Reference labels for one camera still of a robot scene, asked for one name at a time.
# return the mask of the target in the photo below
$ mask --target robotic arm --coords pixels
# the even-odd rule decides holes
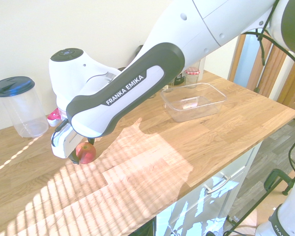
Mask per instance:
[[[274,5],[268,31],[295,52],[295,0],[176,0],[122,73],[79,49],[54,54],[49,64],[53,90],[69,122],[55,135],[54,154],[66,158],[83,136],[110,134],[122,116],[189,65],[241,33],[263,28]]]

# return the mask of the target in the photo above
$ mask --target cabinet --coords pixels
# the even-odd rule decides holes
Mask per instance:
[[[261,143],[156,217],[156,235],[222,235],[222,227]]]

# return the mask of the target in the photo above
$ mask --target red apple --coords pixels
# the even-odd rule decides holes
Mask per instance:
[[[80,143],[75,150],[81,164],[88,164],[96,159],[96,149],[88,142]]]

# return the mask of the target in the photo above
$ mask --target wooden countertop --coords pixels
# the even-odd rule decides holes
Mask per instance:
[[[176,123],[159,94],[95,142],[98,159],[53,156],[37,139],[0,130],[0,233],[128,235],[295,117],[295,111],[213,74],[221,112]]]

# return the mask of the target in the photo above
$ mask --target white wall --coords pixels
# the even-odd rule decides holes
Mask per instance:
[[[238,37],[206,56],[205,70],[228,79]]]
[[[0,1],[0,80],[28,76],[44,111],[56,108],[49,58],[68,47],[83,49],[108,66],[126,66],[172,0]],[[0,102],[0,129],[11,126]]]

